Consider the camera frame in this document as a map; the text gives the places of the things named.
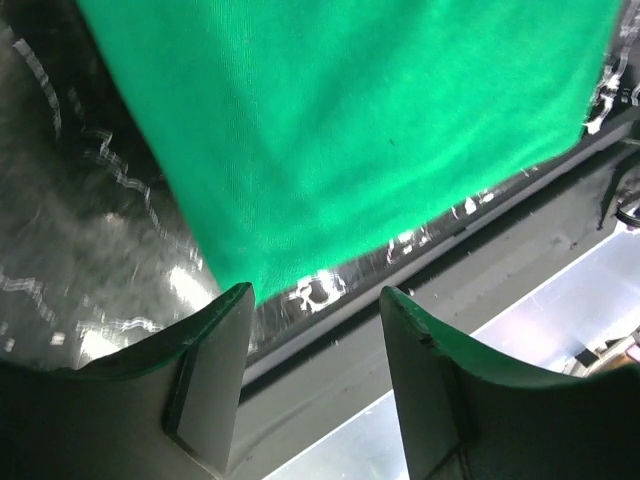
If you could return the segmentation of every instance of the green cloth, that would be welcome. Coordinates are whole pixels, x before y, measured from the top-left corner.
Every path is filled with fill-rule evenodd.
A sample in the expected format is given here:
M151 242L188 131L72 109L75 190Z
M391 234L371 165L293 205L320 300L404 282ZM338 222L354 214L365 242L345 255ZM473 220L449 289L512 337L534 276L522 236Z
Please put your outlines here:
M574 145L616 0L78 0L223 288L258 301Z

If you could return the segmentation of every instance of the green fabric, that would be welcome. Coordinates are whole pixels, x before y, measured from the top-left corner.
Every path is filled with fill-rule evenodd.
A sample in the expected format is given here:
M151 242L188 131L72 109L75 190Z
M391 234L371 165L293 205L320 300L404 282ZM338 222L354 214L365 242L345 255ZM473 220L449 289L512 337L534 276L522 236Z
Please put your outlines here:
M574 145L620 6L78 2L220 285L258 301Z

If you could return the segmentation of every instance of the glossy black tabletop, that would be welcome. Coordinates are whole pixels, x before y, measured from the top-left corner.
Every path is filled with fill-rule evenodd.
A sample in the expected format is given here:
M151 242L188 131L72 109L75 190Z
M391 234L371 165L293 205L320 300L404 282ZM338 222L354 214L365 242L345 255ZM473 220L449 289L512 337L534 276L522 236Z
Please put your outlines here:
M52 7L57 3L64 8ZM41 369L81 367L219 293L72 4L0 2L0 358ZM631 2L616 33L585 135L638 104L637 10ZM428 225L268 300L255 314L249 363L544 168L479 192Z

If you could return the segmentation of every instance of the black marble table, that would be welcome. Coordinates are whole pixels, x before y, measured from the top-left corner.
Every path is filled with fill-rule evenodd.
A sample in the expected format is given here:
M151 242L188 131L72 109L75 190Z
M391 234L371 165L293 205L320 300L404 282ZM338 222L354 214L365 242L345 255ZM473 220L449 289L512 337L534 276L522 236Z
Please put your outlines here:
M615 35L587 136L638 105L638 8L630 2ZM546 168L479 192L260 305L249 365ZM0 212L0 359L78 368L185 318L219 293L70 0L0 2Z

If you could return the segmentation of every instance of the marble surface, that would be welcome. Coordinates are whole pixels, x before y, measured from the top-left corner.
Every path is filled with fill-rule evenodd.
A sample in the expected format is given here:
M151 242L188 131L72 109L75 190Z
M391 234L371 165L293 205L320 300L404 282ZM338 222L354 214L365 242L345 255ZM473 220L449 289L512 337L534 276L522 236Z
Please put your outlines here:
M63 10L44 0L0 2L0 359L40 369L81 367L218 294L162 172L69 10L72 2L59 3ZM639 3L630 2L615 36L585 135L638 105ZM544 169L523 171L268 300L256 311L249 362Z

